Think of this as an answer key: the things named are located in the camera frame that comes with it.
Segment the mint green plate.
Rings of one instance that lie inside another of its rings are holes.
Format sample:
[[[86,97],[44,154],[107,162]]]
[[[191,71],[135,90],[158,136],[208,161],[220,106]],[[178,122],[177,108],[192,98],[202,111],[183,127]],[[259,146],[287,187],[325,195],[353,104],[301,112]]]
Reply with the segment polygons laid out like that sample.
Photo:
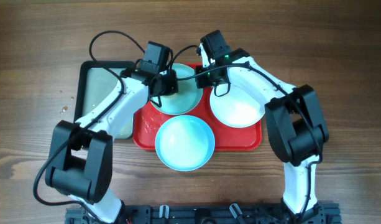
[[[193,68],[174,63],[173,70],[177,78],[186,78],[195,75]],[[191,111],[197,106],[203,96],[203,89],[196,86],[195,79],[189,79],[178,82],[178,93],[170,96],[161,96],[162,106],[158,107],[152,103],[157,110],[168,115],[181,115]]]

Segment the white plate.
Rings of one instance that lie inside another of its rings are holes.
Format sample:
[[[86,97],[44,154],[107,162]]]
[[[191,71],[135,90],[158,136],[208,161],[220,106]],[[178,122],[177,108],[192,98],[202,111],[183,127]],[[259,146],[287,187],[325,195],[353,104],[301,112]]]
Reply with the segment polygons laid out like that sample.
[[[222,84],[213,88],[209,103],[215,118],[232,128],[246,128],[260,121],[264,115],[261,104],[239,87]]]

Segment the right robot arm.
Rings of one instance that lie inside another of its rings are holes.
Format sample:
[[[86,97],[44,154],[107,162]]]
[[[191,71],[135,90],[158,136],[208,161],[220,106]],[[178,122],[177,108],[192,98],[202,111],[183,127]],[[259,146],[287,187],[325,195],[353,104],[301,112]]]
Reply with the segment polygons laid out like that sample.
[[[199,46],[202,67],[196,73],[198,87],[228,84],[240,88],[261,106],[269,143],[283,162],[286,209],[301,219],[316,205],[316,166],[323,160],[329,139],[318,97],[309,85],[285,83],[259,66],[243,49],[205,50]]]

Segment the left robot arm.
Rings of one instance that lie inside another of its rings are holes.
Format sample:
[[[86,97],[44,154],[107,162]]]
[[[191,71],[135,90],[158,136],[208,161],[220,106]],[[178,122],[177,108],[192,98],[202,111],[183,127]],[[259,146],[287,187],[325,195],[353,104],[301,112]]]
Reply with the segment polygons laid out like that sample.
[[[173,71],[127,68],[117,79],[95,109],[74,123],[61,121],[55,126],[49,157],[37,175],[45,178],[47,186],[69,196],[70,204],[80,205],[84,222],[128,223],[124,202],[109,188],[114,138],[151,98],[178,91]]]

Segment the red plastic tray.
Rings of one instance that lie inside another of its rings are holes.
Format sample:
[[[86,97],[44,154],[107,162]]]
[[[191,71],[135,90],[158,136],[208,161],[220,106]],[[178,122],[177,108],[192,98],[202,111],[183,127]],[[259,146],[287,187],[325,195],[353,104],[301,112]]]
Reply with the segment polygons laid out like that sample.
[[[200,102],[187,115],[202,119],[212,129],[215,137],[216,151],[251,151],[262,141],[262,125],[258,121],[246,128],[232,128],[221,123],[213,114],[209,97],[211,88],[203,90]],[[147,103],[134,115],[133,140],[141,148],[153,151],[155,137],[161,125],[172,118],[164,114],[152,104]]]

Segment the black water tray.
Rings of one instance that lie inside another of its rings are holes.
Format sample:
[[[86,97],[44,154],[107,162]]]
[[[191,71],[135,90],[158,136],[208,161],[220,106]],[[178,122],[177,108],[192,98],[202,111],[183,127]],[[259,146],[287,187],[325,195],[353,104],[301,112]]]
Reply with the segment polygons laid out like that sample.
[[[134,65],[131,61],[102,61],[117,75],[127,67]],[[107,97],[116,87],[118,80],[111,73],[100,67],[94,61],[85,61],[80,67],[78,91],[73,121],[91,112]],[[122,126],[123,129],[116,139],[130,139],[133,135],[133,117]]]

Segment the light blue plate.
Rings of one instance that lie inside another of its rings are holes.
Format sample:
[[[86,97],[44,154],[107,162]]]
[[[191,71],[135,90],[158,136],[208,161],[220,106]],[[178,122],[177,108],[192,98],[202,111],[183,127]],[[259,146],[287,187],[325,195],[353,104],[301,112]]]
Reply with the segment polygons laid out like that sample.
[[[189,172],[212,157],[216,140],[213,130],[200,118],[175,116],[164,122],[155,137],[158,158],[169,168]]]

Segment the black mounting rail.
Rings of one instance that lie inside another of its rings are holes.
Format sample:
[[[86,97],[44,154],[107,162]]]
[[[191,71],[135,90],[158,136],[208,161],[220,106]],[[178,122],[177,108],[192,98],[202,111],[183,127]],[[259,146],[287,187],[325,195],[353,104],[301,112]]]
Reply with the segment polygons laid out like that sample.
[[[65,223],[101,223],[92,218],[83,208],[69,208]],[[280,203],[256,205],[169,207],[161,205],[126,206],[124,214],[115,223],[135,224],[185,224],[185,223],[298,223],[296,218]],[[308,210],[300,223],[340,224],[342,223],[339,204],[317,203]]]

